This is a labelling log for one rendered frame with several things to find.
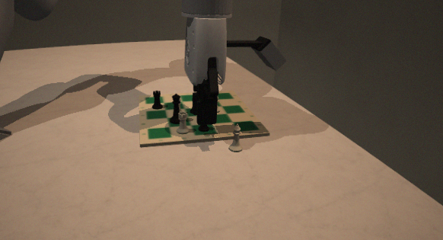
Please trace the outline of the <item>white rook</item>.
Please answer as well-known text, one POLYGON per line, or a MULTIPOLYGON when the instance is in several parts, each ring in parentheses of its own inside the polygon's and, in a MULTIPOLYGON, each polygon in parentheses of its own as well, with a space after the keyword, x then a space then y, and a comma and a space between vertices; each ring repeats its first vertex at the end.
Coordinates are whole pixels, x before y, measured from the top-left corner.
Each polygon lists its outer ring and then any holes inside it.
POLYGON ((186 119, 187 119, 187 112, 179 112, 178 117, 180 120, 180 126, 177 128, 177 132, 179 134, 187 134, 190 130, 186 127, 186 119))

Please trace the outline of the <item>black chess queen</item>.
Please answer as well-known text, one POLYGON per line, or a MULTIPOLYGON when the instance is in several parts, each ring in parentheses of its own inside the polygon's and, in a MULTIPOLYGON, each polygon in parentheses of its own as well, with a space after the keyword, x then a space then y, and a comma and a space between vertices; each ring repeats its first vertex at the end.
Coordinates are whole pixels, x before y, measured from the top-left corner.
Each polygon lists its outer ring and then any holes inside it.
POLYGON ((172 118, 170 118, 170 123, 172 124, 180 124, 180 120, 178 117, 178 113, 180 112, 179 110, 179 103, 180 103, 180 96, 178 94, 175 94, 172 96, 173 98, 173 104, 174 104, 174 114, 172 116, 172 118))

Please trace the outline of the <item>black rook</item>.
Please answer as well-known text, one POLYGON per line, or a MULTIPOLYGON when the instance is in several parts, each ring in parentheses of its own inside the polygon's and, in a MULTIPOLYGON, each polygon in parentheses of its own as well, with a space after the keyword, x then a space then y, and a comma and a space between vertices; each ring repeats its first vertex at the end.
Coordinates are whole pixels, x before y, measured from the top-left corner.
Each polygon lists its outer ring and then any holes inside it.
POLYGON ((155 103, 152 105, 152 108, 155 110, 159 110, 159 109, 163 108, 163 105, 161 105, 161 103, 160 103, 161 92, 160 91, 153 91, 153 95, 155 98, 155 103), (155 93, 155 92, 157 92, 157 93, 155 93))

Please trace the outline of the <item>green and cream chessboard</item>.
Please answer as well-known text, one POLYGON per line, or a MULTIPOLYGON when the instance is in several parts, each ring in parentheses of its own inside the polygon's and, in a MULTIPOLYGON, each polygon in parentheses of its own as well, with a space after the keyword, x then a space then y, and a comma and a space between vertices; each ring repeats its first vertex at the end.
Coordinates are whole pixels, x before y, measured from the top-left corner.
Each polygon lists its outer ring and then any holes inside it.
POLYGON ((187 134, 179 134, 179 124, 170 123, 174 111, 172 95, 174 94, 161 94, 163 108, 159 110, 152 108, 155 102, 153 95, 139 96, 140 148, 234 139, 236 124, 241 128, 239 139, 269 136, 269 131, 234 91, 218 92, 220 112, 217 113, 215 124, 207 124, 207 132, 199 131, 197 115, 190 113, 193 93, 179 93, 180 109, 187 112, 186 127, 190 130, 187 134))

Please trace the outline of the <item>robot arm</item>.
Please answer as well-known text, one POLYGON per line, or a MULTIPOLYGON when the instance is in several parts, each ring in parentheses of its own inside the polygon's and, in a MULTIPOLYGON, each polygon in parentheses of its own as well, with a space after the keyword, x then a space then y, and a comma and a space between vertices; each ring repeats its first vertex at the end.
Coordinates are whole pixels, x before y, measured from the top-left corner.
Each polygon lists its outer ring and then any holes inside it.
MULTIPOLYGON (((39 21, 46 18, 58 0, 0 0, 0 62, 14 25, 14 13, 39 21), (14 10, 13 10, 14 2, 14 10)), ((187 14, 223 15, 232 13, 233 0, 182 0, 182 12, 187 14)), ((270 39, 227 40, 227 47, 251 47, 271 69, 278 70, 286 59, 270 39)))

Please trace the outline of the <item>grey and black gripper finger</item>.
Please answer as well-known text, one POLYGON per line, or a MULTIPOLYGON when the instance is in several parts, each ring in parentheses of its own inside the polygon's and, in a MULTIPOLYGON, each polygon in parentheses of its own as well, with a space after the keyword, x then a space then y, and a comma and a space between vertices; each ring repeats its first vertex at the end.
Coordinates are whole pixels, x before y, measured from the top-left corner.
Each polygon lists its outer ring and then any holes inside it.
MULTIPOLYGON (((208 81, 208 79, 203 80, 203 82, 207 82, 207 81, 208 81)), ((203 92, 207 88, 203 88, 203 92)), ((197 101, 199 101, 199 84, 197 84, 197 86, 193 86, 193 91, 194 91, 193 92, 193 114, 197 115, 197 101)))
POLYGON ((199 101, 197 101, 197 124, 207 125, 217 122, 218 73, 216 57, 208 59, 208 82, 199 84, 199 101), (203 92, 203 88, 207 88, 203 92))

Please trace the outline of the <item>black pawn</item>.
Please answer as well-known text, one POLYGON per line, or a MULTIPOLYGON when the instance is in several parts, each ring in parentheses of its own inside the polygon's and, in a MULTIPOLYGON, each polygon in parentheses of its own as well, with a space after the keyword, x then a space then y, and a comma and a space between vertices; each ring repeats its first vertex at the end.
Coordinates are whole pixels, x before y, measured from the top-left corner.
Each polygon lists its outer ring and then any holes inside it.
POLYGON ((207 125, 200 125, 199 131, 200 132, 207 132, 207 131, 209 131, 209 127, 207 125))

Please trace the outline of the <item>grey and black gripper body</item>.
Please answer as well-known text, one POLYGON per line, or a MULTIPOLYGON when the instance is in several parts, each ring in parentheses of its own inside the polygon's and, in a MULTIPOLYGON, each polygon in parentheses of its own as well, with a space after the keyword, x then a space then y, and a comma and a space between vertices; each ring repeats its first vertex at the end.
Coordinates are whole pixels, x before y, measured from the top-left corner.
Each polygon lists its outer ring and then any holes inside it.
POLYGON ((226 18, 232 14, 187 14, 184 69, 190 82, 197 86, 208 79, 208 59, 216 57, 218 83, 225 81, 227 29, 226 18), (220 77, 221 75, 221 77, 220 77))

